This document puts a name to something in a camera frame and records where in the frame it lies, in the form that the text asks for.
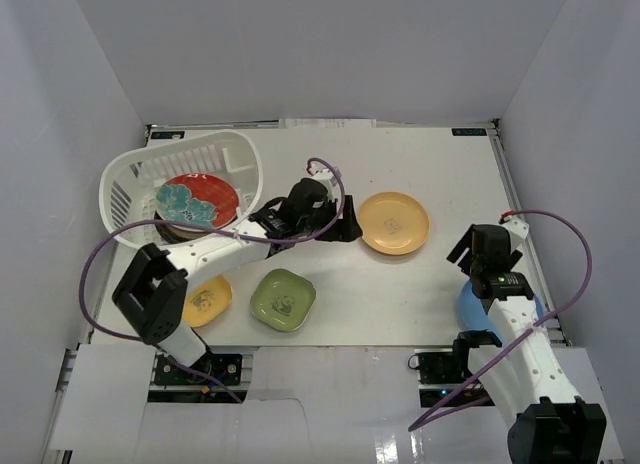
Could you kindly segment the pale orange round plate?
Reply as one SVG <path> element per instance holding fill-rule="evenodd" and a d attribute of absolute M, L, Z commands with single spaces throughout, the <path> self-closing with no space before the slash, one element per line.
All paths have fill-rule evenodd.
<path fill-rule="evenodd" d="M 357 220 L 362 239 L 373 250 L 403 256 L 420 249 L 429 236 L 430 219 L 413 197 L 400 192 L 381 192 L 360 206 Z"/>

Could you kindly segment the green square panda dish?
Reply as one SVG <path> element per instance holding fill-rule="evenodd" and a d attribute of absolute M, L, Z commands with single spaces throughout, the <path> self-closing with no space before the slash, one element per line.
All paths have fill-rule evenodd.
<path fill-rule="evenodd" d="M 250 299 L 251 314 L 279 331 L 293 332 L 307 319 L 316 299 L 311 281 L 287 269 L 274 269 L 258 284 Z"/>

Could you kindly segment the red and teal floral plate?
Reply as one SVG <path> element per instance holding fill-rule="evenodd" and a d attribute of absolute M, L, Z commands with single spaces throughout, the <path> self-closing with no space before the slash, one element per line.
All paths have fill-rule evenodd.
<path fill-rule="evenodd" d="M 156 213 L 164 220 L 222 228 L 237 217 L 239 197 L 221 178 L 204 173 L 176 176 L 155 195 Z"/>

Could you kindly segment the dark red rimmed plate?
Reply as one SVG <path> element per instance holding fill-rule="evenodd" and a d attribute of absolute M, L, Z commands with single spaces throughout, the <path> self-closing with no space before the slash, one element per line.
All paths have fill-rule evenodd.
<path fill-rule="evenodd" d="M 182 229 L 165 224 L 156 224 L 155 229 L 167 244 L 185 243 L 208 236 L 207 232 L 201 230 Z"/>

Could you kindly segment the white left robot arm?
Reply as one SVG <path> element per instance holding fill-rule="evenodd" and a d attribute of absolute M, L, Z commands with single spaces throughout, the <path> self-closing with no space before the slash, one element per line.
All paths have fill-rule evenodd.
<path fill-rule="evenodd" d="M 182 317 L 190 291 L 300 242 L 349 243 L 361 235 L 352 196 L 336 198 L 328 182 L 304 178 L 288 196 L 268 201 L 232 230 L 173 248 L 142 246 L 112 300 L 137 338 L 170 356 L 188 382 L 199 383 L 209 376 L 212 361 L 206 342 Z"/>

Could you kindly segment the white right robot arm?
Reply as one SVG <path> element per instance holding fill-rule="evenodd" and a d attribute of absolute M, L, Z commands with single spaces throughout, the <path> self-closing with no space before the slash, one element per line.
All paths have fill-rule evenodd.
<path fill-rule="evenodd" d="M 514 269 L 527 234 L 518 219 L 473 224 L 448 255 L 468 277 L 478 315 L 489 322 L 458 334 L 452 372 L 482 384 L 508 428 L 512 462 L 596 463 L 606 416 L 563 371 L 538 322 L 534 292 Z"/>

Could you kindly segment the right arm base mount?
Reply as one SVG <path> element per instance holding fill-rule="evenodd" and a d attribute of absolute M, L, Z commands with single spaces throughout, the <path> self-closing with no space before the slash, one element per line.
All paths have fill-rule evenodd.
<path fill-rule="evenodd" d="M 407 367 L 417 375 L 422 409 L 435 405 L 468 376 L 466 371 L 457 368 L 450 348 L 417 349 L 407 359 Z M 484 407 L 494 405 L 482 384 L 476 381 L 446 404 L 445 408 L 460 407 L 475 400 L 483 400 L 480 405 Z"/>

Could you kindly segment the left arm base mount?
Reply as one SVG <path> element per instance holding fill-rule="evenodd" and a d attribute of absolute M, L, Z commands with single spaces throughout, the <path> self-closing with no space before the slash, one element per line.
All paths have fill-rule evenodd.
<path fill-rule="evenodd" d="M 207 354 L 196 370 L 216 378 L 228 387 L 231 396 L 219 384 L 177 367 L 170 358 L 158 354 L 154 362 L 147 401 L 165 404 L 241 404 L 245 401 L 251 369 L 237 353 Z"/>

